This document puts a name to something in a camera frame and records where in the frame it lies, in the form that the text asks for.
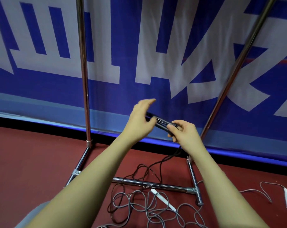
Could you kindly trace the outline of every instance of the person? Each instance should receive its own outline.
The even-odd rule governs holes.
[[[154,128],[156,118],[145,115],[155,99],[134,106],[123,132],[67,187],[58,193],[26,226],[68,228],[92,226],[111,181],[129,149]],[[220,227],[268,227],[207,152],[194,124],[175,120],[168,125],[173,141],[180,144],[197,165]]]

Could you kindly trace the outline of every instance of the red mat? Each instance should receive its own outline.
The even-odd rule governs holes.
[[[85,141],[0,127],[0,228],[16,226],[36,206],[51,200],[65,185],[85,147]],[[89,162],[106,147],[106,145],[97,144]],[[130,150],[116,176],[129,175],[139,163],[149,165],[163,157],[160,154]],[[260,181],[277,182],[287,188],[287,176],[225,165],[220,165],[220,167],[239,190],[248,188],[260,190]],[[198,181],[201,180],[195,166],[194,171]],[[163,182],[166,184],[191,186],[185,159],[176,157],[165,162],[162,173]],[[150,175],[147,180],[156,181],[156,178]],[[130,186],[126,187],[127,192],[132,192],[135,189]],[[270,227],[287,227],[287,209],[282,188],[264,185],[264,189],[270,195],[273,204],[270,204],[258,192],[247,192],[244,193],[244,196]],[[201,214],[206,226],[217,227],[215,215],[203,184],[200,184],[200,190],[205,203]],[[110,191],[93,227],[111,222],[106,211],[110,202],[109,193]],[[181,203],[195,204],[193,195],[166,193],[170,203],[176,208]],[[186,221],[194,221],[194,212],[191,208],[182,208],[180,214]],[[125,215],[127,215],[126,208],[118,210],[115,218],[119,220]],[[164,217],[170,216],[172,215],[168,212],[164,214]],[[126,227],[146,227],[146,225],[145,213],[133,211]],[[167,222],[166,225],[167,227],[178,227],[176,220]]]

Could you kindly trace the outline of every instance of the white jump rope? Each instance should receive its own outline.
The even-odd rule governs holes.
[[[273,185],[279,185],[283,188],[284,190],[284,195],[285,195],[285,202],[286,202],[286,208],[287,208],[287,188],[285,188],[283,185],[281,184],[277,184],[277,183],[271,183],[271,182],[265,182],[265,181],[261,181],[259,183],[259,186],[261,187],[262,191],[259,191],[259,190],[256,190],[256,189],[248,189],[248,190],[243,190],[243,191],[240,191],[241,193],[243,192],[248,192],[248,191],[257,191],[257,192],[260,192],[261,194],[263,194],[271,203],[272,203],[272,200],[270,198],[270,196],[266,193],[266,191],[263,189],[262,187],[262,183],[266,183],[266,184],[273,184]],[[141,193],[143,196],[144,196],[144,205],[141,205],[141,204],[138,204],[138,203],[132,203],[130,201],[131,199],[131,196],[132,194],[134,193]],[[149,195],[152,195],[153,198],[152,198],[152,201],[149,203]],[[199,227],[201,228],[208,228],[205,226],[205,222],[201,216],[201,214],[199,213],[199,211],[202,209],[202,207],[200,207],[199,209],[196,209],[195,207],[193,207],[191,204],[188,204],[188,203],[182,203],[179,205],[179,207],[176,209],[175,207],[173,207],[170,203],[169,203],[169,199],[168,199],[168,196],[164,193],[164,192],[157,192],[155,189],[151,189],[148,193],[147,193],[147,196],[144,194],[144,192],[142,191],[139,191],[139,190],[135,190],[133,191],[131,194],[129,194],[129,196],[124,193],[124,192],[119,192],[117,194],[115,194],[114,198],[116,198],[117,196],[119,195],[122,195],[122,196],[126,196],[127,199],[128,199],[128,203],[125,204],[125,205],[122,205],[122,206],[117,206],[115,204],[115,202],[113,201],[113,206],[116,207],[116,208],[123,208],[123,207],[128,207],[129,209],[129,214],[128,214],[128,218],[127,220],[123,223],[123,224],[120,224],[120,225],[117,225],[117,224],[105,224],[105,225],[102,225],[102,226],[98,226],[97,228],[108,228],[110,226],[115,226],[115,227],[123,227],[125,226],[129,219],[130,219],[130,209],[131,207],[138,211],[138,212],[145,212],[146,213],[146,216],[147,216],[147,219],[148,219],[148,222],[147,222],[147,228],[149,227],[149,223],[154,223],[154,224],[158,224],[158,223],[161,223],[162,227],[165,228],[166,227],[166,224],[165,222],[166,221],[170,221],[170,220],[174,220],[174,219],[177,219],[177,222],[179,223],[179,225],[181,227],[185,227],[186,225],[188,224],[196,224],[198,225]],[[156,197],[158,199],[160,199],[165,205],[166,207],[165,208],[162,208],[162,209],[155,209],[156,208],[156,205],[157,205],[157,201],[156,201]],[[182,206],[189,206],[191,207],[192,209],[195,210],[195,213],[194,213],[194,219],[195,219],[195,222],[185,222],[184,219],[181,217],[181,215],[178,213],[179,209],[182,207]],[[161,213],[165,212],[165,211],[169,211],[171,212],[172,214],[174,214],[174,216],[172,218],[168,218],[168,219],[163,219],[161,217]],[[196,218],[196,215],[199,215],[200,219],[202,220],[202,223],[198,222],[197,221],[197,218]]]

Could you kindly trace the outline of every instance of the forearm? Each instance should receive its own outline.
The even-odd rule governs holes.
[[[131,146],[124,137],[117,137],[27,227],[91,227],[111,181]]]
[[[193,157],[220,227],[268,227],[205,148]]]

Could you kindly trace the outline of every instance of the banner stand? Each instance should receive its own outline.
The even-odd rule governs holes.
[[[245,46],[235,61],[231,74],[227,80],[227,83],[225,87],[223,88],[220,96],[218,97],[217,103],[215,104],[214,109],[212,110],[208,121],[201,133],[201,138],[204,139],[206,133],[208,132],[210,125],[212,124],[225,96],[229,92],[230,87],[232,86],[237,73],[239,72],[242,64],[244,63],[244,60],[250,51],[260,29],[263,26],[263,23],[265,22],[265,19],[267,18],[267,15],[269,14],[271,8],[273,7],[275,0],[267,0],[267,3],[265,4],[265,7],[259,17],[257,18],[247,40],[245,43]],[[87,70],[87,57],[86,57],[86,47],[85,47],[85,23],[84,23],[84,3],[83,0],[76,0],[77,5],[77,20],[78,20],[78,34],[79,34],[79,47],[80,47],[80,58],[81,58],[81,76],[82,76],[82,84],[83,84],[83,95],[84,95],[84,107],[85,107],[85,125],[86,125],[86,136],[87,136],[87,148],[82,155],[81,159],[79,160],[76,168],[72,172],[66,186],[77,176],[81,173],[81,170],[83,169],[83,166],[85,164],[85,161],[92,150],[92,140],[91,140],[91,124],[90,124],[90,108],[89,108],[89,99],[88,99],[88,70]],[[133,185],[133,186],[144,186],[146,188],[150,188],[150,186],[153,185],[151,188],[155,189],[161,189],[161,190],[168,190],[168,191],[174,191],[174,192],[182,192],[187,194],[195,194],[196,195],[196,204],[198,206],[202,206],[204,203],[202,202],[201,193],[198,188],[197,180],[195,178],[195,174],[193,171],[193,167],[191,164],[191,158],[187,158],[187,164],[190,170],[190,175],[193,181],[193,187],[180,187],[180,186],[174,186],[174,185],[167,185],[167,184],[157,184],[154,182],[142,182],[138,180],[132,180],[132,179],[123,179],[121,177],[114,177],[112,182],[114,183],[120,183],[120,184],[126,184],[126,185]]]

